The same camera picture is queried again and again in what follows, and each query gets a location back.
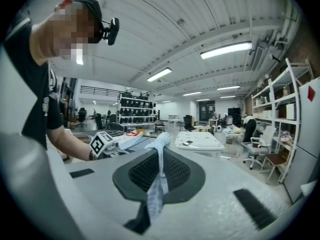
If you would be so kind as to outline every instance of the door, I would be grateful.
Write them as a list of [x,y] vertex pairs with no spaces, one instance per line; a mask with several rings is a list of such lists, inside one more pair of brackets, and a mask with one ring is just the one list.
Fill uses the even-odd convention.
[[309,182],[317,161],[316,157],[297,147],[283,182],[292,202],[295,202],[301,194],[300,186]]
[[[312,101],[308,98],[309,87],[315,92]],[[320,78],[299,87],[299,92],[301,124],[297,145],[318,158],[320,152]]]

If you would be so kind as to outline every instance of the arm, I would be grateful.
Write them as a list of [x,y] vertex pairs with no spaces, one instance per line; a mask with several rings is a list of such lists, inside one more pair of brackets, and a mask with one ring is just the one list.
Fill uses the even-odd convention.
[[71,133],[65,131],[63,125],[57,129],[48,129],[47,135],[51,143],[68,156],[88,161],[91,147],[85,144]]

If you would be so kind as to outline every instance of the red sign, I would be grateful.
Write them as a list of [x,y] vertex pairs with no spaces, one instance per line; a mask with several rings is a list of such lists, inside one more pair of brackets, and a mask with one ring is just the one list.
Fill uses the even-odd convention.
[[309,86],[308,88],[308,99],[312,102],[314,100],[315,97],[315,90],[311,88],[311,86]]

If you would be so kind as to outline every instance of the display rack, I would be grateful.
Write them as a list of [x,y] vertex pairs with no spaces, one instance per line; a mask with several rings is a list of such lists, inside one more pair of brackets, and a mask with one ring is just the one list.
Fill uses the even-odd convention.
[[[127,101],[135,101],[138,102],[136,103],[137,106],[128,106]],[[143,106],[143,104],[150,104],[154,103],[153,101],[150,100],[145,100],[145,99],[139,99],[139,98],[134,98],[134,97],[123,97],[122,94],[119,95],[118,101],[117,101],[117,123],[120,124],[122,127],[134,127],[134,126],[154,126],[154,118],[155,118],[155,108],[154,107],[146,107]],[[122,110],[131,110],[131,115],[123,115],[120,113]],[[151,114],[148,115],[137,115],[137,112],[142,111],[150,111]]]
[[[256,120],[259,121],[266,121],[271,123],[273,127],[276,127],[276,123],[279,123],[278,126],[278,136],[274,136],[272,139],[276,142],[275,151],[276,153],[279,151],[280,147],[283,147],[284,149],[289,151],[288,159],[286,164],[279,167],[279,170],[281,172],[281,176],[279,178],[279,182],[282,183],[288,173],[288,170],[290,168],[298,138],[299,138],[299,130],[300,130],[300,100],[299,100],[299,86],[302,86],[301,82],[299,81],[299,78],[307,73],[312,75],[312,70],[309,64],[309,61],[306,60],[305,63],[290,63],[289,59],[285,59],[287,68],[275,79],[271,80],[268,79],[268,85],[259,91],[256,95],[252,95],[252,109],[253,109],[253,117]],[[281,98],[275,99],[275,92],[278,92],[279,90],[286,87],[287,90],[289,90],[289,85],[293,85],[293,93],[289,93],[288,95],[285,95]],[[263,103],[263,104],[256,104],[256,99],[260,97],[266,97],[267,99],[269,97],[269,102]],[[292,104],[295,103],[295,115],[296,119],[291,120],[287,118],[278,118],[276,109],[279,107],[279,105],[282,104]],[[266,108],[271,107],[271,112],[268,110],[266,112]],[[294,139],[292,145],[288,145],[286,143],[283,143],[280,141],[280,134],[281,134],[281,126],[282,124],[289,124],[289,125],[295,125],[295,131],[294,131]]]

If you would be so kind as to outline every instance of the fluorescent light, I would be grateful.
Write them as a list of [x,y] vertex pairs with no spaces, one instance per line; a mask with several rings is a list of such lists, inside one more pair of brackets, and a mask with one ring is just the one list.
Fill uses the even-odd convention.
[[220,97],[220,99],[226,99],[226,98],[234,98],[236,96],[225,96],[225,97]]
[[195,94],[200,94],[200,93],[201,93],[201,91],[197,91],[197,92],[193,92],[193,93],[184,94],[183,96],[195,95]]
[[158,78],[161,78],[169,73],[171,73],[172,70],[170,68],[166,68],[165,70],[162,70],[161,72],[159,72],[158,74],[155,74],[154,76],[151,76],[150,78],[147,79],[148,82],[152,82]]
[[240,42],[240,43],[226,45],[220,48],[201,52],[200,56],[202,59],[208,59],[208,58],[222,55],[222,54],[228,54],[228,53],[251,50],[251,49],[252,49],[252,42]]
[[217,90],[236,89],[236,88],[240,88],[240,86],[236,85],[236,86],[222,87],[222,88],[218,88]]

